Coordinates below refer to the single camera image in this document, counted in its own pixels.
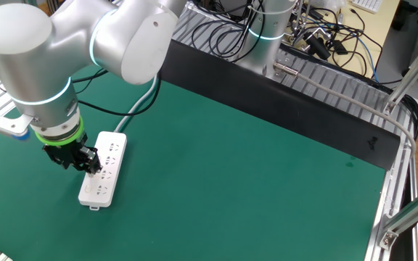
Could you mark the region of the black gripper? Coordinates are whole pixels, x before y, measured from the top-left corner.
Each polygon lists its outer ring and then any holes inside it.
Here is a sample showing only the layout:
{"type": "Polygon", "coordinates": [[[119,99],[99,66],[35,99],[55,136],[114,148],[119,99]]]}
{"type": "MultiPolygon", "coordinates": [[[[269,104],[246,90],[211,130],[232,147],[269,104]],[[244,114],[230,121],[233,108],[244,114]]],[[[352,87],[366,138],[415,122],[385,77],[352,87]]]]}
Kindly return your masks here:
{"type": "Polygon", "coordinates": [[[97,149],[86,147],[87,136],[85,133],[69,144],[62,146],[44,145],[42,150],[47,153],[49,159],[60,165],[63,169],[73,166],[76,170],[84,170],[93,177],[102,170],[102,164],[97,154],[97,149]]]}

